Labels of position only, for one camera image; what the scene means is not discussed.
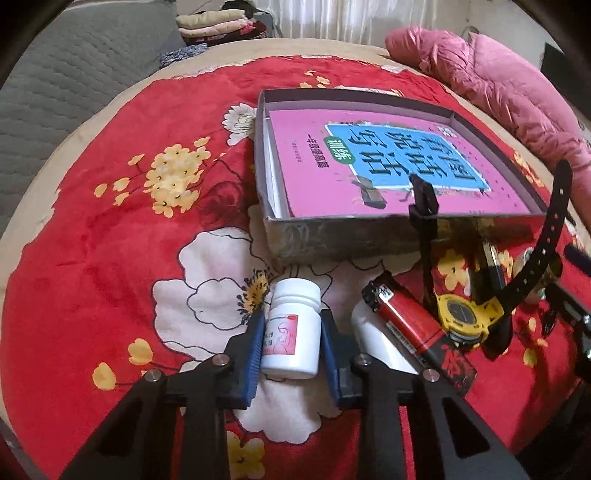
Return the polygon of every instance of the red blanket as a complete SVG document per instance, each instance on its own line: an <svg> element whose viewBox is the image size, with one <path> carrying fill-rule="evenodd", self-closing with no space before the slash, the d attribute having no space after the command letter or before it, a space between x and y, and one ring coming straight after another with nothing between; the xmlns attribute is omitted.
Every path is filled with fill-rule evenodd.
<svg viewBox="0 0 591 480"><path fill-rule="evenodd" d="M439 82L408 71L336 57L271 57L150 84L66 174L53 217L24 248L8 284L2 390L20 441L49 477L145 370L190 369L223 351L278 280L314 280L346 326L370 278L413 266L416 256L302 267L270 257L256 205L254 109L262 89L297 86L381 89L451 108L549 197L520 157ZM560 251L571 240L565 229ZM498 248L510 272L525 245ZM466 267L448 251L434 269L437 288L469 295ZM417 286L420 272L401 278ZM582 290L588 281L568 263L562 283L589 298ZM540 313L518 309L518 334L496 362L470 354L479 376L468 400L515 451L576 380L570 332L559 324L542 340ZM359 417L332 406L321 375L261 377L253 406L229 420L233 479L355 477Z"/></svg>

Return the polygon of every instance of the folded clothes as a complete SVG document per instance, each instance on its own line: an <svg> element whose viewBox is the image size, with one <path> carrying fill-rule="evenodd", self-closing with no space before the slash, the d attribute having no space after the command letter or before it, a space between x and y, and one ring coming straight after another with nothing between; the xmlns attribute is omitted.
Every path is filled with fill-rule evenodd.
<svg viewBox="0 0 591 480"><path fill-rule="evenodd" d="M267 27L263 22L254 22L251 25L226 33L225 35L214 35L213 37L185 38L189 45L207 45L214 47L223 43L230 43L238 40L254 40L256 38L267 38Z"/></svg>
<svg viewBox="0 0 591 480"><path fill-rule="evenodd" d="M211 27L195 29L179 28L178 31L184 38L210 37L212 35L221 35L223 33L230 33L236 30L240 30L242 27L245 27L249 23L252 23L252 21L246 18L240 18L238 20L220 23L218 25L213 25Z"/></svg>
<svg viewBox="0 0 591 480"><path fill-rule="evenodd" d="M207 44L201 43L199 45L190 45L188 47L181 47L177 50L165 53L160 57L160 68L168 67L171 63L180 60L190 59L202 54L207 50Z"/></svg>
<svg viewBox="0 0 591 480"><path fill-rule="evenodd" d="M247 0L230 0L225 2L220 10L230 10L238 8L240 10L244 10L246 14L246 18L252 18L255 12L260 12L260 10L252 5Z"/></svg>
<svg viewBox="0 0 591 480"><path fill-rule="evenodd" d="M245 11L237 8L229 10L221 10L219 12L204 12L195 15L179 15L177 17L177 25L180 28L205 28L212 25L218 25L224 22L231 22L232 20L239 20L246 18Z"/></svg>

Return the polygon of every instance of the cardboard box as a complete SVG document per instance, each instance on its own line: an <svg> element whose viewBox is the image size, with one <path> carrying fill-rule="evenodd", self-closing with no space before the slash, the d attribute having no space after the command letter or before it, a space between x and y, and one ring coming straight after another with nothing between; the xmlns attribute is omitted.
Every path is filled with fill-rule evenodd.
<svg viewBox="0 0 591 480"><path fill-rule="evenodd" d="M439 244L532 239L544 221L546 205L518 167L449 109L350 89L266 90L259 97L256 185L269 248L284 262L418 250L404 178L411 170L441 184ZM474 188L464 185L470 182Z"/></svg>

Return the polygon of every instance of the book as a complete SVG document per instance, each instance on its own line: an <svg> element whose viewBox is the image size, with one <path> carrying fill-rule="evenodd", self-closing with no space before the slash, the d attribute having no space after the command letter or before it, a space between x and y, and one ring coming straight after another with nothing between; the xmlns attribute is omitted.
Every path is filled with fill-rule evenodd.
<svg viewBox="0 0 591 480"><path fill-rule="evenodd" d="M433 185L442 216L531 213L449 124L345 109L278 109L269 118L292 218L408 215L411 173Z"/></svg>

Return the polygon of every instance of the white bottle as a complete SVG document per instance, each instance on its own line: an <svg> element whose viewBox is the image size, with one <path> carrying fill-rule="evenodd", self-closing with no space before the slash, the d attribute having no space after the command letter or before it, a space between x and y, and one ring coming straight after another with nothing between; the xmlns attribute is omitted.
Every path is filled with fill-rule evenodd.
<svg viewBox="0 0 591 480"><path fill-rule="evenodd" d="M265 325L261 371L272 378L304 380L318 373L320 288L303 278L275 286Z"/></svg>
<svg viewBox="0 0 591 480"><path fill-rule="evenodd" d="M418 361L392 335L377 313L361 300L351 314L353 334L362 353L368 353L393 370L416 374L422 370Z"/></svg>

